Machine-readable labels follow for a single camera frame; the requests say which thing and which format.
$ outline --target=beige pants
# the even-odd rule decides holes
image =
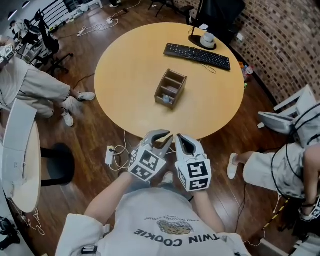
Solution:
[[[70,90],[69,85],[51,75],[38,69],[29,69],[16,98],[35,108],[37,115],[51,118],[54,115],[54,102],[64,102]]]

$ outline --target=lamp base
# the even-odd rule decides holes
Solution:
[[[194,45],[196,45],[196,46],[199,46],[199,47],[201,47],[203,49],[210,50],[210,51],[215,50],[217,48],[217,44],[216,43],[214,44],[213,48],[205,47],[204,45],[202,45],[200,43],[200,39],[201,39],[201,35],[194,35],[194,34],[193,35],[189,35],[189,41],[191,43],[193,43]]]

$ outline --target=white t-shirt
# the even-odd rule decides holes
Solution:
[[[22,59],[13,57],[0,71],[0,104],[8,106],[15,100],[29,69],[34,67]]]
[[[126,194],[105,237],[97,220],[69,214],[56,255],[78,256],[90,246],[98,256],[250,256],[238,234],[215,233],[183,196],[163,188]]]

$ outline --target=black office chair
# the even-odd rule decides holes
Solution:
[[[68,53],[66,56],[64,56],[61,59],[58,58],[54,58],[54,55],[59,51],[60,49],[60,44],[59,41],[52,38],[50,33],[47,34],[46,28],[49,29],[48,25],[45,23],[44,21],[44,13],[41,12],[40,10],[35,14],[34,16],[34,20],[36,22],[39,22],[38,28],[42,34],[42,39],[43,39],[43,43],[44,46],[51,51],[51,53],[45,58],[43,59],[41,62],[43,64],[48,63],[49,59],[51,59],[51,64],[52,66],[48,69],[48,73],[51,72],[51,75],[54,76],[55,74],[55,70],[56,69],[61,69],[64,70],[66,74],[69,73],[69,70],[66,69],[65,67],[61,66],[60,64],[67,58],[67,57],[73,57],[74,54],[73,53]]]
[[[245,9],[243,0],[203,0],[197,20],[190,25],[209,26],[208,32],[229,45],[240,29],[234,24],[237,17]]]

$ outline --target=power strip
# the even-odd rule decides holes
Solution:
[[[115,152],[114,146],[108,146],[106,148],[105,164],[107,164],[108,166],[111,166],[114,163],[114,152]]]

